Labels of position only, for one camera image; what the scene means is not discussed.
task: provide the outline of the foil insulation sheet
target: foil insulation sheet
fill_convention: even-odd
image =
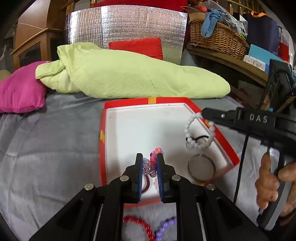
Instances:
[[[67,44],[93,42],[108,49],[108,43],[160,37],[163,59],[180,64],[187,14],[161,8],[112,5],[73,12],[66,19]]]

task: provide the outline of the red border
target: red border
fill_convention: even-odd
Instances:
[[[141,98],[141,99],[123,99],[123,100],[114,100],[108,101],[104,105],[102,118],[101,118],[101,132],[103,132],[105,137],[105,129],[106,129],[106,112],[109,108],[115,107],[124,107],[124,106],[133,106],[133,105],[144,105],[149,103],[149,98]],[[167,103],[185,103],[191,108],[195,113],[201,112],[201,109],[193,103],[190,99],[186,97],[157,97],[156,102],[154,104],[167,104]],[[203,123],[207,125],[206,120],[202,119]],[[239,163],[239,158],[229,142],[223,136],[223,134],[215,127],[216,139],[220,143],[221,147],[224,149],[228,157],[230,158],[233,166],[235,167]],[[100,138],[99,141],[99,165],[101,169],[101,183],[102,185],[107,185],[107,174],[106,174],[106,160],[105,160],[105,138],[102,140]]]

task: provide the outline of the light green blanket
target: light green blanket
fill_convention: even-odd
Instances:
[[[219,98],[230,92],[219,75],[142,54],[105,50],[93,43],[58,47],[60,60],[41,64],[36,78],[61,93],[82,91],[94,98],[183,96]]]

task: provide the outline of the wicker basket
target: wicker basket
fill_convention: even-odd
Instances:
[[[189,21],[191,45],[211,49],[238,59],[246,55],[249,50],[248,43],[230,27],[218,22],[211,37],[204,38],[200,33],[202,24],[202,20]]]

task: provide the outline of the gray bed sheet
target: gray bed sheet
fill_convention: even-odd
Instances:
[[[106,100],[83,93],[49,95],[46,107],[26,114],[0,115],[0,212],[14,234],[27,241],[86,183],[100,186],[98,138]],[[235,109],[229,97],[193,100],[201,109]],[[219,126],[238,155],[244,135]],[[237,206],[253,221],[258,215],[254,186],[266,148],[250,138]],[[238,167],[215,184],[233,199]],[[145,219],[153,230],[176,214],[175,204],[125,209],[124,215]],[[147,240],[133,223],[123,224],[123,240]],[[176,239],[176,227],[165,240]]]

